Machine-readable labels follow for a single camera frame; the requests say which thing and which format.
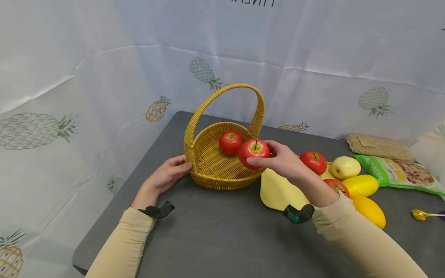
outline yellow apple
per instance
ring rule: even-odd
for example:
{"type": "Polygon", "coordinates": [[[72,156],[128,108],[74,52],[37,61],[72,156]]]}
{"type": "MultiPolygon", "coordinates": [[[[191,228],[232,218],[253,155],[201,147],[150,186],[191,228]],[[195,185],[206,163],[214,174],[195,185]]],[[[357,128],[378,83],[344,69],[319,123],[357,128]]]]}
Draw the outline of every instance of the yellow apple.
{"type": "Polygon", "coordinates": [[[360,162],[352,157],[337,157],[331,164],[331,172],[339,179],[347,179],[360,174],[360,162]]]}

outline pineapple print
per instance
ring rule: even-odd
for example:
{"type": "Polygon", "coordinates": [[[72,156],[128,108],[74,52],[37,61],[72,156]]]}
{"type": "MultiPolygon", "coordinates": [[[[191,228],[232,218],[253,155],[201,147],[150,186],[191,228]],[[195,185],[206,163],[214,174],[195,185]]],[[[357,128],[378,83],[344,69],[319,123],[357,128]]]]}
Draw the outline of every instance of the pineapple print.
{"type": "Polygon", "coordinates": [[[190,71],[202,82],[210,84],[210,91],[219,90],[225,86],[224,80],[215,78],[212,68],[202,58],[196,57],[190,63],[190,71]]]}
{"type": "Polygon", "coordinates": [[[307,130],[310,126],[307,122],[302,122],[299,125],[282,125],[278,129],[289,130],[293,132],[301,132],[302,130],[307,130]]]}
{"type": "Polygon", "coordinates": [[[109,180],[106,185],[108,193],[113,193],[113,195],[115,196],[119,189],[121,189],[121,187],[124,185],[124,182],[124,179],[120,177],[114,178],[112,176],[111,180],[109,180]]]}
{"type": "Polygon", "coordinates": [[[171,101],[166,97],[161,97],[160,100],[155,101],[147,110],[145,119],[150,123],[155,123],[164,117],[167,110],[167,105],[171,104],[171,101]]]}
{"type": "Polygon", "coordinates": [[[15,278],[23,264],[22,250],[15,246],[26,235],[18,230],[9,237],[0,237],[0,278],[15,278]]]}
{"type": "Polygon", "coordinates": [[[442,140],[445,141],[445,126],[440,125],[435,131],[435,134],[437,134],[442,140]]]}
{"type": "Polygon", "coordinates": [[[359,105],[362,109],[371,110],[368,117],[387,116],[392,106],[387,105],[388,92],[383,87],[374,87],[364,92],[359,98],[359,105]]]}
{"type": "Polygon", "coordinates": [[[62,137],[68,143],[77,134],[78,115],[64,116],[58,121],[45,114],[23,113],[0,121],[0,146],[5,149],[32,149],[62,137]]]}

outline gray table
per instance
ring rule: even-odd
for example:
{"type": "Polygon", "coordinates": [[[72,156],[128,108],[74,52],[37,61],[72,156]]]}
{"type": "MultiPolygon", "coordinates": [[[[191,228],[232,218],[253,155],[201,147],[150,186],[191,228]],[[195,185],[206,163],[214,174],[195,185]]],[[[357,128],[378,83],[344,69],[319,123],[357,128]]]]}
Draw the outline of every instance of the gray table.
{"type": "MultiPolygon", "coordinates": [[[[186,112],[175,114],[76,248],[73,265],[80,272],[91,266],[145,179],[167,158],[183,153],[191,117],[186,112]]],[[[203,116],[196,130],[220,121],[224,119],[203,116]]],[[[352,156],[341,140],[268,127],[263,127],[260,137],[286,144],[296,153],[319,151],[328,161],[352,156]]],[[[281,212],[266,208],[259,190],[260,180],[229,192],[201,188],[190,177],[179,181],[160,197],[159,203],[168,199],[176,209],[158,221],[150,234],[138,277],[359,277],[312,223],[292,224],[281,212]]],[[[429,277],[443,277],[445,222],[438,218],[417,222],[409,212],[444,210],[445,202],[435,195],[391,188],[379,189],[372,199],[386,214],[385,232],[429,277]]]]}

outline snack bag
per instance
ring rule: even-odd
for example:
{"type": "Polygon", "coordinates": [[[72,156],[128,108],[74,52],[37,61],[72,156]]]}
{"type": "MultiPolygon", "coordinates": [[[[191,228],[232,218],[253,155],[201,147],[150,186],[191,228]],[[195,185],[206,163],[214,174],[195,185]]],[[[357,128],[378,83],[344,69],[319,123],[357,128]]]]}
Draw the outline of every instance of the snack bag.
{"type": "Polygon", "coordinates": [[[445,197],[445,186],[420,163],[396,159],[355,155],[379,186],[416,189],[445,197]]]}

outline wicker basket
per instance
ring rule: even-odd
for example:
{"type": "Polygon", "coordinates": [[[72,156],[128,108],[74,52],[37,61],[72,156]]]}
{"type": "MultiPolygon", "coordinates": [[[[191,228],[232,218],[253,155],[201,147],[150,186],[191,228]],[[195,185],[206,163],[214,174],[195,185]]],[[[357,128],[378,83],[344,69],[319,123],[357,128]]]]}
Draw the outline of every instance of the wicker basket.
{"type": "Polygon", "coordinates": [[[186,160],[193,168],[190,174],[199,186],[216,190],[237,190],[252,184],[264,170],[253,171],[244,167],[237,156],[225,155],[219,148],[219,138],[224,132],[236,131],[244,141],[257,138],[265,112],[264,99],[257,88],[248,84],[233,84],[213,93],[193,115],[184,136],[186,160]],[[258,105],[249,129],[231,122],[220,122],[201,131],[195,139],[194,132],[199,118],[207,106],[218,96],[234,88],[250,88],[258,98],[258,105]]]}

